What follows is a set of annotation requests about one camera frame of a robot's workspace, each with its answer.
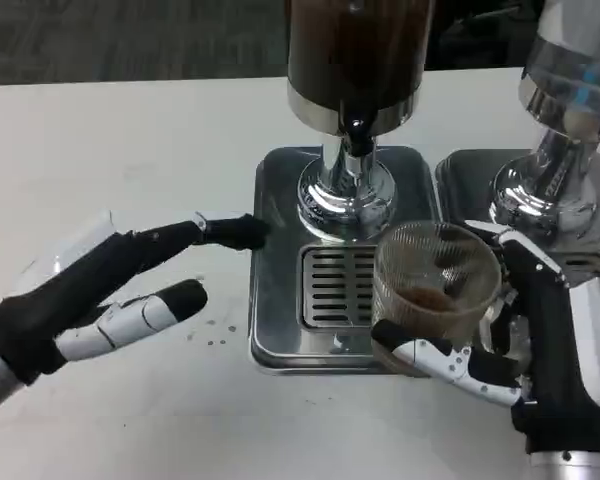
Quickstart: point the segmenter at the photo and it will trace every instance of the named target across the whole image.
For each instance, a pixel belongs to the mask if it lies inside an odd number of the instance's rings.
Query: glass cup
[[[500,291],[501,269],[491,248],[448,223],[411,222],[389,231],[376,248],[373,323],[388,319],[414,337],[467,345]],[[372,340],[374,356],[395,373],[426,376]]]

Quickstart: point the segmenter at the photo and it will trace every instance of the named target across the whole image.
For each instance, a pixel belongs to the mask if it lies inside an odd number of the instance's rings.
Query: floor
[[[427,68],[524,64],[536,28],[530,0],[479,22],[466,21],[478,0],[455,1],[437,1]],[[488,0],[487,10],[510,1]],[[284,4],[0,0],[0,84],[282,76]]]
[[[0,84],[284,73],[282,0],[0,0]]]

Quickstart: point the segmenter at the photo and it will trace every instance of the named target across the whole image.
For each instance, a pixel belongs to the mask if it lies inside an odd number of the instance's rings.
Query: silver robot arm
[[[33,262],[0,301],[0,404],[41,374],[104,355],[200,311],[202,285],[184,280],[145,297],[101,305],[136,274],[192,245],[258,249],[269,227],[251,215],[189,219],[119,233],[107,213]]]

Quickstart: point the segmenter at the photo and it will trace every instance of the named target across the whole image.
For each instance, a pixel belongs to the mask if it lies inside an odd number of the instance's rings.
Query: brown liquid
[[[379,110],[418,88],[432,0],[287,0],[289,81],[335,111]]]
[[[433,312],[454,312],[457,310],[451,297],[434,288],[411,287],[398,290],[405,300]]]

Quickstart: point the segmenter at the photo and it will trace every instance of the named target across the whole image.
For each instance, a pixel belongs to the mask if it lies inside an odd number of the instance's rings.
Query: white table
[[[383,143],[431,166],[461,148],[531,147],[539,127],[519,78],[426,73],[415,117]],[[251,211],[264,155],[318,142],[284,79],[0,87],[0,296],[101,209],[121,230]],[[524,441],[508,412],[451,387],[261,373],[247,352],[248,254],[191,249],[119,296],[195,276],[210,294],[196,318],[0,408],[0,480],[519,477]]]

